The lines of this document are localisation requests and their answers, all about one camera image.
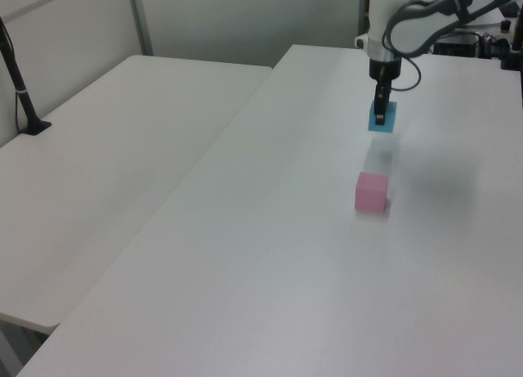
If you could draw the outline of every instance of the tabletop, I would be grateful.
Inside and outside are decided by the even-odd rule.
[[[520,376],[519,74],[416,61],[376,134],[366,55],[293,47],[20,377]]]
[[[0,319],[50,333],[270,68],[133,56],[0,150]]]

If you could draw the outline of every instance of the pink cube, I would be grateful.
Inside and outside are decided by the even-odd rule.
[[[355,208],[363,211],[385,212],[388,186],[387,175],[360,173],[356,185]]]

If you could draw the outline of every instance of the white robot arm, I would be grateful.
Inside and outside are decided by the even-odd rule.
[[[385,123],[391,82],[401,72],[401,58],[428,51],[443,34],[515,0],[370,0],[369,33],[356,38],[370,58],[370,77],[378,84],[376,124]]]

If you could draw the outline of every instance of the white table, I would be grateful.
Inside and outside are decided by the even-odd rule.
[[[270,68],[134,56],[0,150],[0,319],[50,333]]]
[[[293,47],[20,377],[520,376],[519,74],[419,64],[375,134],[366,55]]]

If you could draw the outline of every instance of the white wall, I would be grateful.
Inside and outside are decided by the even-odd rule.
[[[294,43],[353,47],[364,0],[137,1],[156,56],[275,66]]]
[[[41,118],[128,56],[141,54],[129,0],[54,0],[6,27]],[[0,58],[0,146],[16,135],[14,108],[15,91]]]

